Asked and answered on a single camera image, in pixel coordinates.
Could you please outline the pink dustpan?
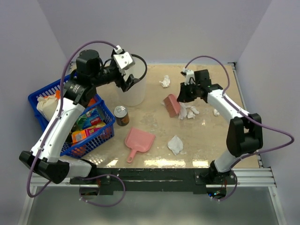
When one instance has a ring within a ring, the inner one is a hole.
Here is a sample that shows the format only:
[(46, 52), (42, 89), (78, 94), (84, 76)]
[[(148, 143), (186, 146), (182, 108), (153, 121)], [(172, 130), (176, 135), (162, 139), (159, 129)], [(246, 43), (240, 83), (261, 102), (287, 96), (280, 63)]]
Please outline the pink dustpan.
[(127, 158), (128, 163), (132, 163), (137, 152), (147, 152), (155, 139), (155, 135), (132, 127), (125, 139), (125, 145), (131, 149)]

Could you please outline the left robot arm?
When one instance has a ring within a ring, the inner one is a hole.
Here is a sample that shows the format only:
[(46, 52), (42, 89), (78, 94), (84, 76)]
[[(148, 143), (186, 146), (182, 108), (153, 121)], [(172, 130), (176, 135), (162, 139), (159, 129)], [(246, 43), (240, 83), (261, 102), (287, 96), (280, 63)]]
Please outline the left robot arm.
[(116, 83), (123, 92), (138, 82), (133, 75), (125, 79), (126, 71), (135, 65), (129, 52), (112, 52), (110, 65), (105, 67), (96, 50), (84, 50), (76, 59), (76, 70), (60, 90), (61, 99), (44, 133), (30, 151), (22, 151), (19, 159), (32, 172), (59, 184), (66, 177), (81, 177), (92, 184), (97, 172), (91, 163), (79, 160), (74, 166), (60, 159), (60, 152), (80, 115), (96, 94), (96, 88)]

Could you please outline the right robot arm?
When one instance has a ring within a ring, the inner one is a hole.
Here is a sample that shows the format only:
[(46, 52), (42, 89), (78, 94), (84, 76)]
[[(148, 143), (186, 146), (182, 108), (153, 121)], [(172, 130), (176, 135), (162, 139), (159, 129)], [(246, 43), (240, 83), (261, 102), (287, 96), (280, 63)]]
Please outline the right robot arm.
[(177, 101), (188, 103), (200, 98), (214, 107), (228, 122), (226, 150), (211, 162), (207, 174), (202, 177), (207, 183), (220, 184), (240, 157), (262, 148), (262, 128), (256, 125), (262, 121), (261, 117), (257, 113), (250, 114), (232, 101), (219, 84), (211, 82), (208, 70), (193, 71), (185, 68), (181, 74), (185, 81), (180, 84)]

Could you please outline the pink hand brush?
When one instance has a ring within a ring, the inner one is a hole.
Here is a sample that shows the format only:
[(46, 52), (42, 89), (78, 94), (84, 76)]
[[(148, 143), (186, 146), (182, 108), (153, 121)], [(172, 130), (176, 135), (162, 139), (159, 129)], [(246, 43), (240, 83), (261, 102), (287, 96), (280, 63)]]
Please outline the pink hand brush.
[(180, 113), (180, 104), (177, 101), (177, 98), (173, 94), (169, 94), (164, 100), (163, 103), (166, 107), (166, 110), (169, 113), (170, 118), (178, 116)]

